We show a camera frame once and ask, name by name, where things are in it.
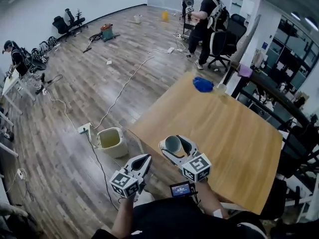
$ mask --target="beige trash can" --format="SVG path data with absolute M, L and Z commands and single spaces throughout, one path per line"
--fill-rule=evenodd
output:
M 129 152 L 123 132 L 118 127 L 111 127 L 96 135 L 92 133 L 90 135 L 92 144 L 112 158 L 122 157 Z

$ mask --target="black shirt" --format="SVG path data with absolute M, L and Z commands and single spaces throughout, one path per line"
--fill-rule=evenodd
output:
M 216 4 L 213 0 L 203 0 L 203 2 L 201 2 L 201 6 L 200 6 L 200 11 L 204 11 L 207 13 L 208 16 L 210 16 L 210 14 L 213 12 L 213 10 L 216 8 Z M 196 30 L 197 31 L 204 31 L 204 32 L 209 32 L 210 34 L 213 32 L 212 29 L 207 29 L 207 25 L 208 25 L 208 19 L 201 19 L 199 21 L 199 23 L 196 25 Z
M 169 198 L 136 206 L 130 239 L 263 239 L 230 220 L 203 214 L 191 197 Z M 97 230 L 92 239 L 116 239 Z
M 14 65 L 20 63 L 20 65 L 16 68 L 16 70 L 20 73 L 21 76 L 25 75 L 28 71 L 28 68 L 25 66 L 23 57 L 20 54 L 20 51 L 16 48 L 12 49 L 11 58 Z

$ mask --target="blue cloth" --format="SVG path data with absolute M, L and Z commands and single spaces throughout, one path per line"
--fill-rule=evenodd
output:
M 211 92 L 214 87 L 214 83 L 204 79 L 202 77 L 195 77 L 193 79 L 193 84 L 195 88 L 200 92 Z

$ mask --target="wooden floor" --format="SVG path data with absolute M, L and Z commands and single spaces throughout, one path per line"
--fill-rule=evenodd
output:
M 64 76 L 50 86 L 50 93 L 53 99 L 66 103 L 66 112 L 75 126 L 88 122 L 97 126 L 123 84 L 143 61 L 154 56 L 132 78 L 98 128 L 122 128 L 130 156 L 140 154 L 140 149 L 126 128 L 186 71 L 197 73 L 193 60 L 180 52 L 148 54 L 152 49 L 176 48 L 172 33 L 182 30 L 178 16 L 170 15 L 169 22 L 162 22 L 161 12 L 159 8 L 141 6 L 90 24 L 83 33 L 62 42 L 55 54 L 50 54 L 45 71 L 47 79 L 58 74 Z M 136 14 L 143 15 L 141 25 L 132 23 Z M 121 36 L 106 43 L 94 42 L 92 50 L 82 53 L 88 38 L 98 33 L 104 23 L 112 23 L 113 31 Z M 112 60 L 112 64 L 106 65 L 107 60 Z M 200 75 L 218 83 L 223 73 L 205 68 Z M 64 115 L 63 104 L 52 102 L 48 95 L 37 96 L 35 102 L 26 95 L 19 97 L 15 90 L 11 95 L 23 111 L 19 116 L 6 106 L 14 123 L 13 147 L 19 158 L 1 153 L 2 171 L 9 187 L 16 170 L 24 168 L 32 194 L 23 199 L 25 183 L 17 178 L 9 192 L 12 202 L 23 203 L 48 238 L 89 238 L 99 228 L 111 228 L 117 211 L 108 200 L 103 173 L 86 135 L 76 133 Z M 108 178 L 128 159 L 113 160 L 104 153 L 98 155 Z M 168 181 L 151 176 L 148 190 L 157 197 L 167 197 Z M 118 205 L 118 196 L 112 192 L 111 196 Z

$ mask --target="display screen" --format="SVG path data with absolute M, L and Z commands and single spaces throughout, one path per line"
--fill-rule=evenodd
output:
M 188 183 L 184 185 L 171 186 L 170 189 L 173 197 L 179 197 L 191 193 Z

